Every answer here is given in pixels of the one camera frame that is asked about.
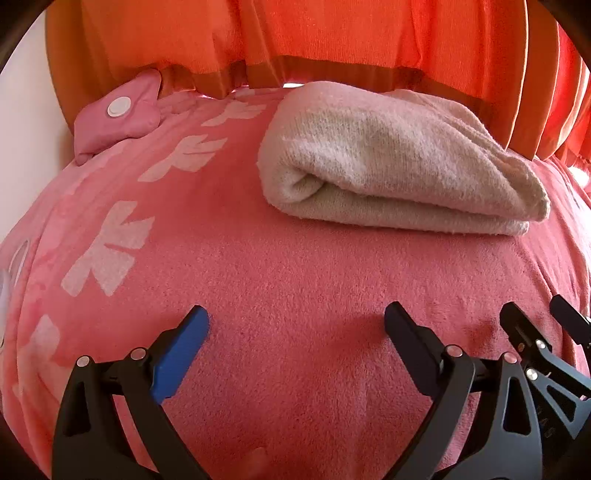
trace pink blanket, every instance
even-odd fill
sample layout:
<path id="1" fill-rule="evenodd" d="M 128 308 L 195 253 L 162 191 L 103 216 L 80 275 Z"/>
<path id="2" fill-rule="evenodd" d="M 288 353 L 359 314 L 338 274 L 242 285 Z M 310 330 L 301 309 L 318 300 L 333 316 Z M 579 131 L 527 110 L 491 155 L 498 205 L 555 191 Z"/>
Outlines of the pink blanket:
<path id="1" fill-rule="evenodd" d="M 581 366 L 548 313 L 561 293 L 589 314 L 591 202 L 563 166 L 532 164 L 552 211 L 520 238 L 299 220 L 265 201 L 255 164 L 283 96 L 161 100 L 160 127 L 66 168 L 2 244 L 3 409 L 46 472 L 76 358 L 148 346 L 196 303 L 210 335 L 164 408 L 216 480 L 382 478 L 429 407 L 384 332 L 393 300 L 490 358 L 511 348 L 498 313 L 515 300 Z"/>

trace white wall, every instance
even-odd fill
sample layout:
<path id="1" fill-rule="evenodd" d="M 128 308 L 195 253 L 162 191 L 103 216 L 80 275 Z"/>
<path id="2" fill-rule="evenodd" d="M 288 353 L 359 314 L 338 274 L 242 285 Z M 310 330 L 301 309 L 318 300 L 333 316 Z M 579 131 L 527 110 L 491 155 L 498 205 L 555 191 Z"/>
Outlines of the white wall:
<path id="1" fill-rule="evenodd" d="M 43 13 L 0 74 L 0 241 L 72 157 L 72 135 L 51 84 Z"/>

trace pink cushion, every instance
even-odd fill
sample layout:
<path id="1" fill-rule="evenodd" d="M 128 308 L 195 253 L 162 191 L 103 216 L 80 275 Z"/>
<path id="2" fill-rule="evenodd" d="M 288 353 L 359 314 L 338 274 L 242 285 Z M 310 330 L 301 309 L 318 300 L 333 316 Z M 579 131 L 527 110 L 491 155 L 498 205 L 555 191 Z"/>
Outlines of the pink cushion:
<path id="1" fill-rule="evenodd" d="M 141 138 L 156 129 L 160 124 L 160 109 L 156 104 L 160 82 L 158 70 L 145 70 L 84 107 L 74 122 L 76 164 L 84 164 L 125 138 Z M 121 97 L 129 98 L 131 107 L 122 115 L 109 115 L 109 105 Z"/>

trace white towel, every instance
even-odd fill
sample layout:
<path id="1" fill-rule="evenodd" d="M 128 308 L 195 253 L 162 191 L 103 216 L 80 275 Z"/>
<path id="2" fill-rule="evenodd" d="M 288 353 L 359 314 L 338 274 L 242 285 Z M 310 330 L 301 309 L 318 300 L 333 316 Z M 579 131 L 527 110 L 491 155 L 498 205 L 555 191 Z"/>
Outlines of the white towel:
<path id="1" fill-rule="evenodd" d="M 289 215 L 505 235 L 550 213 L 527 163 L 457 102 L 332 82 L 285 97 L 258 157 L 267 201 Z"/>

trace orange curtain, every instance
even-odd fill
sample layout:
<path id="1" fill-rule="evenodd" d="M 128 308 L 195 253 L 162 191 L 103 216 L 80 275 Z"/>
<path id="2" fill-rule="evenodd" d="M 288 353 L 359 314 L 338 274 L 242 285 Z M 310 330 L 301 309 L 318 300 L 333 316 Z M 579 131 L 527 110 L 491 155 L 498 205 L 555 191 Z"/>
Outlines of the orange curtain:
<path id="1" fill-rule="evenodd" d="M 444 96 L 504 147 L 591 154 L 589 71 L 538 0 L 56 0 L 51 74 L 66 119 L 146 67 L 161 95 L 332 80 Z"/>

